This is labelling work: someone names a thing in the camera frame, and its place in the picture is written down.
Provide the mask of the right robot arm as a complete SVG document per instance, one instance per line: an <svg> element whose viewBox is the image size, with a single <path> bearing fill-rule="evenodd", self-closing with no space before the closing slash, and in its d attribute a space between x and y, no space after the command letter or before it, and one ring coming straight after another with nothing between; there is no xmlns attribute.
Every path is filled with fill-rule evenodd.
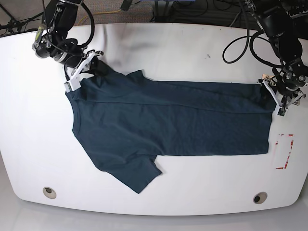
<svg viewBox="0 0 308 231"><path fill-rule="evenodd" d="M79 6L86 11L90 19L90 36L82 44L78 44L76 38L67 37L76 21ZM108 74L108 66L98 58L103 55L103 51L84 52L92 42L94 33L93 15L82 0L52 0L47 6L43 3L42 23L37 30L32 49L37 57L51 57L64 66L66 92L81 87L78 77L81 73L96 76Z"/></svg>

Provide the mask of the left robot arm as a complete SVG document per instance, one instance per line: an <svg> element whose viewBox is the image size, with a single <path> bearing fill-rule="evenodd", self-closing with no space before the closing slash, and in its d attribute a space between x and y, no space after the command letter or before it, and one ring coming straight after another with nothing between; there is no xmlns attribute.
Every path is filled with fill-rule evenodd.
<svg viewBox="0 0 308 231"><path fill-rule="evenodd" d="M263 74L258 82L272 95L275 113L285 116L291 105L299 105L305 98L301 88L308 83L308 67L301 59L303 48L295 34L293 21L278 0L241 0L239 3L251 11L261 28L250 38L250 52L273 72L272 76ZM265 61L255 53L254 41L263 34L268 37L280 64Z"/></svg>

